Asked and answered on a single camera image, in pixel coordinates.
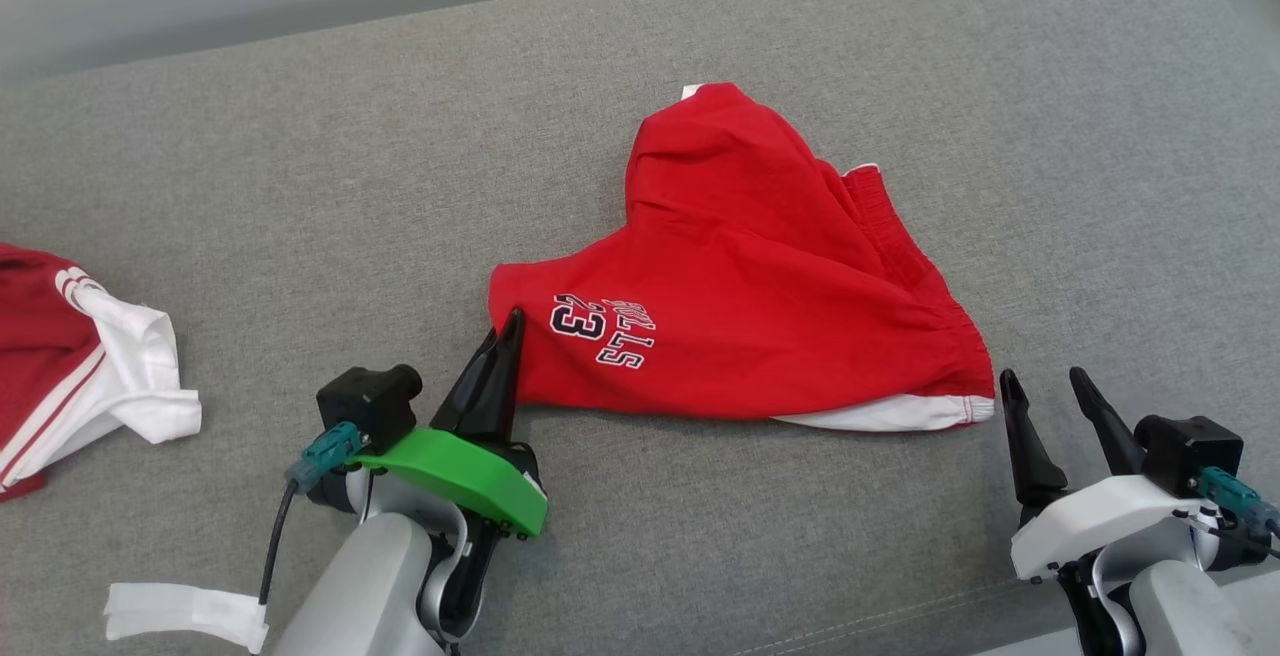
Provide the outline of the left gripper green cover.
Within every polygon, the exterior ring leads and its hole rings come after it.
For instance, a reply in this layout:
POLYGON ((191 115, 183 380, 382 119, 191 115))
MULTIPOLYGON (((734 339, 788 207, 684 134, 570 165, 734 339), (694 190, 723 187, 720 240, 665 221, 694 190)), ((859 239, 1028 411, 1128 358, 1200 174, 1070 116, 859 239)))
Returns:
POLYGON ((525 315, 513 308, 490 329, 430 420, 384 454, 364 450, 355 464, 407 484, 526 538, 541 536, 549 504, 532 454, 500 454, 461 437, 508 442, 513 430, 525 315))

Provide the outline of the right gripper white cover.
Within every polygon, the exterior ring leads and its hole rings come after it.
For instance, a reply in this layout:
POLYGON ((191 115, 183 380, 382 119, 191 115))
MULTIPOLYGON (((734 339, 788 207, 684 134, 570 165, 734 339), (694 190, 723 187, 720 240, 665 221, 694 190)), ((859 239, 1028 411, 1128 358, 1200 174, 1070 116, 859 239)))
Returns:
POLYGON ((1041 512, 1011 538, 1018 579, 1050 577, 1068 562, 1151 527, 1157 529, 1158 543, 1139 554, 1139 561, 1180 559, 1203 569, 1212 565, 1216 538, 1192 534, 1208 525, 1202 501, 1174 497, 1138 475, 1146 451, 1084 368, 1070 368, 1070 386, 1112 474, 1073 495, 1068 495, 1065 472, 1050 459, 1030 420, 1030 400, 1015 370, 1000 373, 1015 500, 1024 512, 1041 512))

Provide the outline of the red shorts number 23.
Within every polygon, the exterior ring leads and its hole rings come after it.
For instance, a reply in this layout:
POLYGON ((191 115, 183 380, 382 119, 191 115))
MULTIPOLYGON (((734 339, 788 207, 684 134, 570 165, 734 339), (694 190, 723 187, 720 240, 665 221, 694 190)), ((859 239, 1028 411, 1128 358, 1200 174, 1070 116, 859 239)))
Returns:
POLYGON ((639 127, 625 223, 506 263, 488 313, 525 319, 521 404, 827 430, 989 420, 975 323, 874 163, 841 172, 732 83, 689 85, 639 127))

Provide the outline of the red and white jersey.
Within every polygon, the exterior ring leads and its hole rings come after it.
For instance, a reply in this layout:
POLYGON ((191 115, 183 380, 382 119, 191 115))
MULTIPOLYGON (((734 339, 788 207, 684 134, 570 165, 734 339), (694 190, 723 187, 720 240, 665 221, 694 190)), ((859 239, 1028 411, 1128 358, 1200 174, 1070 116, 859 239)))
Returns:
POLYGON ((115 297, 70 260, 0 242, 0 504, 119 428, 160 445, 202 424, 166 313, 115 297))

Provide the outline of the white tape wrap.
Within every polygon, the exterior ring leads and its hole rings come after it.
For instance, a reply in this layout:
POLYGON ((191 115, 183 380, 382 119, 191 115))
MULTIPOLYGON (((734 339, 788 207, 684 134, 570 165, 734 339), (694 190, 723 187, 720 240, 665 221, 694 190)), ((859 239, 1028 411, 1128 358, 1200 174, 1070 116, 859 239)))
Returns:
POLYGON ((159 632, 198 632, 259 656, 269 633, 255 596, 169 583, 113 583, 102 611, 105 636, 118 641, 159 632))

